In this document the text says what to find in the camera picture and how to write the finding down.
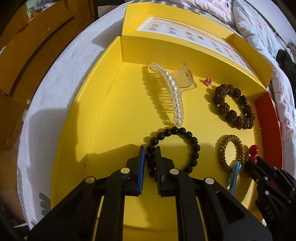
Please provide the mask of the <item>yellow cardboard box tray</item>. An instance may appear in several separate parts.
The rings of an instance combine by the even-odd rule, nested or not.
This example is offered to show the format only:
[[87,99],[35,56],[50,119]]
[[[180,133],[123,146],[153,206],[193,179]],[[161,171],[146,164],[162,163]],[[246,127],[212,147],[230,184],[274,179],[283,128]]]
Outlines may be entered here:
[[[62,128],[54,160],[51,202],[57,205],[85,177],[104,178],[136,156],[157,131],[171,126],[173,109],[163,78],[149,68],[158,63],[170,71],[186,63],[195,89],[183,93],[184,127],[195,135],[201,151],[195,178],[211,176],[226,186],[215,146],[220,136],[235,134],[246,146],[257,144],[272,166],[282,167],[278,118],[260,80],[222,55],[171,37],[146,35],[116,38],[79,90]],[[237,130],[227,124],[213,103],[214,86],[229,83],[252,104],[255,126]]]

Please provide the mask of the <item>small pink star charm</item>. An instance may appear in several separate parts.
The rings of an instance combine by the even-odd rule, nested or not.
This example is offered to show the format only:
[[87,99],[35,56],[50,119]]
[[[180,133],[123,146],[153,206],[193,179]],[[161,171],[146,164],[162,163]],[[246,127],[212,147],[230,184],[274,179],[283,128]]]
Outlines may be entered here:
[[212,85],[212,79],[211,79],[211,78],[206,78],[206,79],[204,80],[204,84],[205,84],[207,87],[211,86],[211,85]]

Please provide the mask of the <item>pink floral quilt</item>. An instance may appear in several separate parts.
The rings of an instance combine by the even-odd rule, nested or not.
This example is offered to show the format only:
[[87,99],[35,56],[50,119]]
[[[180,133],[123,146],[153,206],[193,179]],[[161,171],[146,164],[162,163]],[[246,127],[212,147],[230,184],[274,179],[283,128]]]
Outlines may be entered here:
[[188,8],[201,9],[219,20],[236,27],[238,33],[256,49],[273,68],[271,85],[280,121],[283,141],[283,159],[286,164],[295,161],[295,100],[290,81],[281,70],[278,51],[291,51],[246,1],[179,1]]

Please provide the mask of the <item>wooden wardrobe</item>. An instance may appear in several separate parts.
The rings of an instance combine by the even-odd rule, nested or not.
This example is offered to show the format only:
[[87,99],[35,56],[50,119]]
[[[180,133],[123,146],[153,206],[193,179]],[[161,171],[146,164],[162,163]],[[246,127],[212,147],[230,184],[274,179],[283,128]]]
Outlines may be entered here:
[[19,219],[25,219],[17,159],[26,113],[60,54],[98,19],[95,1],[52,1],[31,19],[20,6],[1,35],[1,206]]

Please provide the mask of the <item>pearl clear hair claw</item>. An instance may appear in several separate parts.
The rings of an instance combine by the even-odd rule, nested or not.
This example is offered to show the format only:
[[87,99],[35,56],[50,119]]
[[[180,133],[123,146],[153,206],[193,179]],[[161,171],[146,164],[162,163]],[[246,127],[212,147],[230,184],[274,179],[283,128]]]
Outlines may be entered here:
[[189,66],[182,63],[175,71],[170,72],[152,62],[142,69],[142,76],[145,89],[161,120],[172,126],[183,126],[183,92],[197,87]]

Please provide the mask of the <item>yellow box lid with chart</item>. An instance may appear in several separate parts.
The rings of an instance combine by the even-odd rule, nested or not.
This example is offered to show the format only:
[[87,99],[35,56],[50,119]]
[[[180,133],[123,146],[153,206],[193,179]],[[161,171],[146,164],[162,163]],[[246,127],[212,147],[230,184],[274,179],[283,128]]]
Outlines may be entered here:
[[238,34],[175,6],[127,5],[122,35],[144,39],[132,52],[146,64],[174,70],[187,63],[194,75],[232,84],[245,95],[265,92],[273,74],[267,61]]

